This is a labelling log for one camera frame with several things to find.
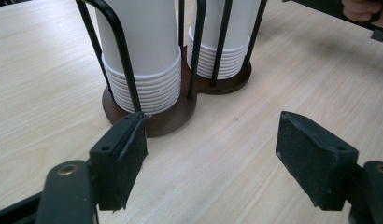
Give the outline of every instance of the table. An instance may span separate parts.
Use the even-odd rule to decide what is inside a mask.
[[[186,4],[186,29],[193,1]],[[199,95],[191,120],[148,139],[125,211],[101,223],[348,223],[314,208],[275,155],[279,114],[303,114],[383,161],[383,43],[295,3],[269,1],[247,86]],[[87,160],[110,128],[105,80],[73,0],[0,7],[0,209]]]

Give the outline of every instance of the wood grain surface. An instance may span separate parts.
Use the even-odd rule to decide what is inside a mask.
[[[270,0],[248,84],[198,95],[182,128],[148,139],[126,210],[101,223],[348,223],[348,203],[322,212],[289,175],[277,126],[299,113],[357,148],[359,165],[383,161],[383,43],[370,34]],[[0,209],[41,191],[51,167],[88,159],[110,128],[105,87],[75,1],[0,7]]]

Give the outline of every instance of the human hand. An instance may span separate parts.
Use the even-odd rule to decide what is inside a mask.
[[[380,11],[380,20],[373,25],[383,28],[383,1],[374,0],[342,0],[344,15],[352,21],[369,21],[372,15]]]

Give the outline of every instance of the black metal rod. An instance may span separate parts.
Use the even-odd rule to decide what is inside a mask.
[[[110,88],[109,79],[107,78],[106,70],[104,67],[104,63],[102,62],[102,49],[99,44],[98,36],[96,35],[95,29],[92,25],[92,18],[90,16],[89,10],[87,9],[86,3],[82,1],[76,1],[78,4],[78,11],[80,12],[81,18],[84,21],[84,25],[86,26],[87,33],[89,34],[90,40],[92,41],[92,47],[95,51],[96,59],[98,59],[99,65],[101,66],[102,73],[104,74],[104,78],[107,84],[107,89],[112,92]]]
[[[192,100],[197,75],[198,58],[200,57],[201,39],[203,38],[204,20],[206,18],[206,0],[197,0],[197,16],[194,28],[194,43],[191,56],[191,79],[188,89],[188,99]]]
[[[262,17],[263,17],[266,3],[267,3],[267,0],[262,0],[261,4],[259,5],[258,15],[256,16],[256,21],[255,21],[255,25],[253,26],[252,36],[250,37],[250,41],[249,41],[248,52],[244,58],[244,63],[243,63],[244,66],[249,65],[250,56],[252,55],[253,48],[255,47],[256,37],[258,36],[259,28],[261,27]]]
[[[180,56],[183,60],[183,32],[185,30],[185,0],[179,0],[178,14],[178,42],[180,47]]]
[[[139,103],[138,92],[136,89],[133,67],[131,65],[130,55],[128,53],[127,43],[125,41],[124,31],[121,26],[121,22],[113,11],[113,9],[103,0],[81,0],[93,7],[97,8],[107,19],[112,28],[113,35],[116,39],[119,55],[121,59],[121,65],[124,70],[125,78],[128,84],[128,90],[133,101],[134,112],[141,111],[141,105]]]
[[[215,57],[214,69],[212,72],[211,85],[216,86],[218,82],[218,72],[220,68],[221,55],[223,53],[224,41],[226,40],[227,27],[229,26],[230,14],[232,12],[233,0],[226,0],[224,3],[223,17],[221,19],[220,35]]]

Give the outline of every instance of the wooden base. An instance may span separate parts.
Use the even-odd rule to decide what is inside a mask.
[[[184,59],[187,57],[186,50],[187,47],[183,50]],[[252,66],[249,64],[248,66],[242,67],[240,72],[234,77],[218,80],[216,86],[211,86],[210,79],[196,76],[195,92],[192,100],[186,97],[189,88],[190,72],[191,69],[187,65],[186,60],[182,60],[180,96],[171,108],[148,118],[146,126],[147,137],[151,138],[166,135],[185,124],[194,113],[198,93],[222,95],[235,92],[243,88],[249,80],[252,72]],[[116,104],[112,93],[109,92],[107,88],[102,96],[102,104],[106,116],[112,124],[114,124],[118,119],[129,114]]]

